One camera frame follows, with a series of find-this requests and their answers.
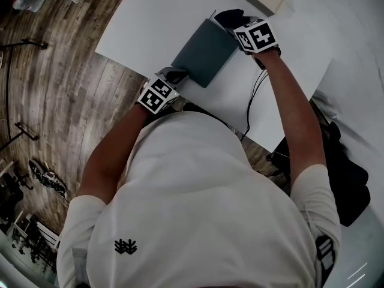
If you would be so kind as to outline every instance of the black cable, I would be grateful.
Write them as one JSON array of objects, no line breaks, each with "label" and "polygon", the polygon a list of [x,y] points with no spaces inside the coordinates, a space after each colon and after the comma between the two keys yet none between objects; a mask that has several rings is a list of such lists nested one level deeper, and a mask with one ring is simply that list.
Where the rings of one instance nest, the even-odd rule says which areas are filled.
[{"label": "black cable", "polygon": [[265,70],[262,70],[262,72],[259,74],[259,76],[257,77],[256,79],[256,82],[254,83],[254,86],[253,86],[253,89],[252,89],[252,93],[251,93],[251,98],[250,98],[250,101],[248,102],[248,107],[247,107],[247,129],[245,131],[245,133],[248,133],[248,131],[250,130],[250,121],[249,121],[249,111],[250,111],[250,107],[251,107],[251,103],[252,103],[252,100],[253,100],[253,97],[254,97],[254,89],[257,85],[257,82],[259,81],[259,79],[261,78],[261,76],[263,75]]},{"label": "black cable", "polygon": [[263,70],[263,71],[260,73],[260,75],[258,76],[256,82],[254,83],[253,90],[252,90],[252,96],[251,96],[251,99],[250,99],[250,101],[249,101],[249,103],[248,103],[248,107],[247,107],[247,129],[246,129],[245,133],[242,135],[240,142],[242,142],[242,141],[244,140],[245,136],[246,136],[246,135],[248,134],[248,132],[250,131],[250,128],[251,128],[251,125],[250,125],[250,110],[251,110],[252,101],[253,101],[253,98],[255,97],[257,91],[259,90],[261,84],[262,84],[263,81],[268,77],[268,73],[265,74],[265,76],[264,76],[263,79],[260,81],[260,83],[257,84],[257,82],[259,81],[259,79],[260,79],[260,77],[262,76],[262,74],[263,74],[264,71],[265,71],[265,70]]}]

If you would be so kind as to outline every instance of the wooden floor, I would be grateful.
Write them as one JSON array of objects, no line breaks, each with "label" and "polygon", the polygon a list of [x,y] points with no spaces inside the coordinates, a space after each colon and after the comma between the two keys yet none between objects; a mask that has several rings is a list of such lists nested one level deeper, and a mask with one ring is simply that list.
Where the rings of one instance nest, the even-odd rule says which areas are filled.
[{"label": "wooden floor", "polygon": [[[135,102],[145,78],[96,54],[95,48],[121,0],[47,0],[37,13],[11,16],[0,31],[0,44],[22,38],[49,44],[41,51],[34,46],[14,50],[10,80],[10,121],[40,139],[25,136],[0,153],[7,162],[18,161],[29,172],[28,159],[46,161],[68,187],[72,199],[79,187],[85,163],[100,139]],[[0,69],[0,144],[7,141],[5,81],[9,50]],[[12,134],[17,134],[12,126]],[[274,168],[265,161],[266,150],[244,140],[244,148],[255,170],[265,175]],[[60,233],[68,202],[34,178],[23,188],[25,198],[17,208],[35,213]]]}]

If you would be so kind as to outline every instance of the white t-shirt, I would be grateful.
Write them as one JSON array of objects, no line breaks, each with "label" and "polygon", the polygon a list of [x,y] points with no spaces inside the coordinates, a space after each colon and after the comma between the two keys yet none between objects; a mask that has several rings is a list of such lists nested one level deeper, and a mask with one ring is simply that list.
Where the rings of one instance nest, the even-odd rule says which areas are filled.
[{"label": "white t-shirt", "polygon": [[[110,204],[92,196],[71,201],[60,287],[74,287],[76,249],[88,252],[91,287],[314,287],[308,216],[337,252],[340,224],[325,166],[302,172],[290,198],[251,168],[221,122],[175,113],[141,132],[127,183]],[[119,254],[120,239],[137,250]]]}]

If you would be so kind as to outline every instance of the black logo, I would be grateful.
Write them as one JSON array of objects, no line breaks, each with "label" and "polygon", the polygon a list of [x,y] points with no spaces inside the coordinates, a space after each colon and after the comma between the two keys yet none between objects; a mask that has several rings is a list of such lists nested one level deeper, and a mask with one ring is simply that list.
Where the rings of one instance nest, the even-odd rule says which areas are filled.
[{"label": "black logo", "polygon": [[119,241],[115,241],[115,251],[119,254],[128,253],[132,255],[137,250],[137,246],[135,245],[136,241],[131,239],[128,240],[128,243],[120,239]]}]

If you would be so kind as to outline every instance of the person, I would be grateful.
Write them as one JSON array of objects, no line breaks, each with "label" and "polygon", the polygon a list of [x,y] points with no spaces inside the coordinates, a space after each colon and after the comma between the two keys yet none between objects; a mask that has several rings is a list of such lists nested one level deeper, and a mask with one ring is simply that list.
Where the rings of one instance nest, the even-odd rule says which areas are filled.
[{"label": "person", "polygon": [[60,287],[323,284],[341,233],[320,126],[278,53],[254,56],[283,123],[291,197],[251,168],[220,121],[178,112],[143,128],[150,113],[136,104],[86,164],[62,231]]}]

